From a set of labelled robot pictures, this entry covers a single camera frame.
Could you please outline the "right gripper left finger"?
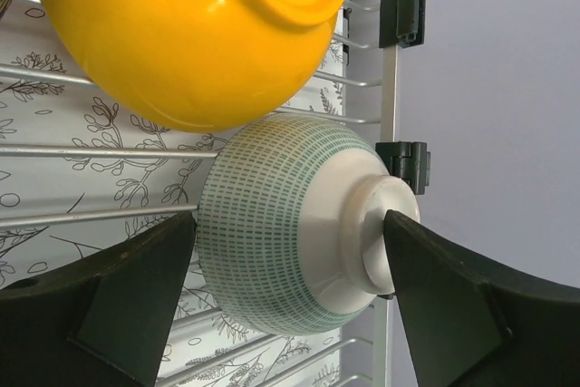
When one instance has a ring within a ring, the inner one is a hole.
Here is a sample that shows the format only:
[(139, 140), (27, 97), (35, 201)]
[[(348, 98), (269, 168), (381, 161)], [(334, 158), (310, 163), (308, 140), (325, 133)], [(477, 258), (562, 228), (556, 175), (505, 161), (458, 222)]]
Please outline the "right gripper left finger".
[(195, 236), (179, 213), (2, 289), (2, 385), (154, 385)]

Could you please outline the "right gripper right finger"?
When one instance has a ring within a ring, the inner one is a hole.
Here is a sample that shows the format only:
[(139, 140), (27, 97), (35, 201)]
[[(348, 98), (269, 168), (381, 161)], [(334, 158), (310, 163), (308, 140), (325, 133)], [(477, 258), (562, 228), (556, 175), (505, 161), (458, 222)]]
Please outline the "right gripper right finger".
[(579, 290), (387, 212), (384, 243), (420, 386), (576, 386)]

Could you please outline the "pale green bowl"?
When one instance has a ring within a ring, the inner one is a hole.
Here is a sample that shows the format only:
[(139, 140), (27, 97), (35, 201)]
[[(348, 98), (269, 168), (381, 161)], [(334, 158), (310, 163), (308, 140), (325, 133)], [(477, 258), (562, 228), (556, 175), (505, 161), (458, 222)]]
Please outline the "pale green bowl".
[(391, 210), (420, 218), (409, 185), (351, 129), (292, 113), (248, 124), (215, 158), (198, 206), (209, 292), (255, 331), (339, 328), (394, 290)]

